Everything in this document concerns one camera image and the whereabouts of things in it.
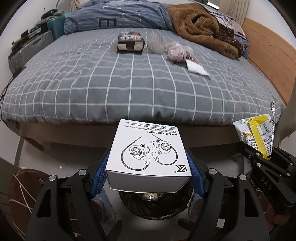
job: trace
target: suitcase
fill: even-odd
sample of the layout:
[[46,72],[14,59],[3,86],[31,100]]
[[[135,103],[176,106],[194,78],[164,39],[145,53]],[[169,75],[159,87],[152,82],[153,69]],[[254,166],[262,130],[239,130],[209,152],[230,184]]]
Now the suitcase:
[[54,41],[65,34],[64,26],[66,17],[70,16],[71,14],[72,13],[68,12],[60,17],[53,18],[47,22],[47,29],[52,31]]
[[52,32],[48,31],[43,33],[28,43],[24,44],[21,50],[17,51],[11,58],[8,60],[9,68],[14,74],[18,68],[23,68],[25,64],[40,50],[44,49],[46,46],[53,42]]

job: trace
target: earphone box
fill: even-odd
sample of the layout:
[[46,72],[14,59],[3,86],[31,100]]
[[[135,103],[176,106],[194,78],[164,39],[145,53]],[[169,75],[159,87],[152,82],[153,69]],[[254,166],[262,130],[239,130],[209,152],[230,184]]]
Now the earphone box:
[[175,193],[190,179],[175,126],[120,120],[106,166],[109,187],[139,193]]
[[145,40],[138,32],[121,31],[118,34],[117,51],[143,52]]

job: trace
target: metal screw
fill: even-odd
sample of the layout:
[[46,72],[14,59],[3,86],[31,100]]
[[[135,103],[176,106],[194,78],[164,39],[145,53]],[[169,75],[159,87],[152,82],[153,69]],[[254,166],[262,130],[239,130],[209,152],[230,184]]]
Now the metal screw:
[[80,176],[84,176],[84,175],[86,174],[86,170],[85,170],[85,169],[82,169],[82,170],[80,170],[80,171],[78,172],[78,174],[79,174]]
[[239,178],[240,178],[241,180],[243,180],[243,181],[247,179],[247,177],[246,177],[245,175],[243,175],[243,174],[239,175]]
[[211,169],[209,170],[209,173],[212,174],[212,175],[216,175],[216,174],[217,174],[217,171],[216,171],[216,169],[211,168]]
[[50,180],[50,181],[54,181],[56,179],[56,176],[55,175],[51,175],[49,178],[48,178],[48,180]]

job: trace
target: brown fuzzy blanket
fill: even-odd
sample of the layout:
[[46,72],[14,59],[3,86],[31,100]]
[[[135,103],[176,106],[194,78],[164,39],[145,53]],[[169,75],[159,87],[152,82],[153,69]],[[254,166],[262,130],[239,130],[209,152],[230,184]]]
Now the brown fuzzy blanket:
[[235,59],[242,56],[242,45],[233,30],[219,25],[217,19],[198,3],[169,4],[167,11],[177,33],[220,54]]

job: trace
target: window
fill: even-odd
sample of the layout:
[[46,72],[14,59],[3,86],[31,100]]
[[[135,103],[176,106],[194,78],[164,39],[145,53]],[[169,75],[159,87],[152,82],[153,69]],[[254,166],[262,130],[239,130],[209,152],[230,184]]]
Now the window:
[[220,0],[195,0],[195,1],[208,5],[216,10],[219,9],[219,5],[220,5]]

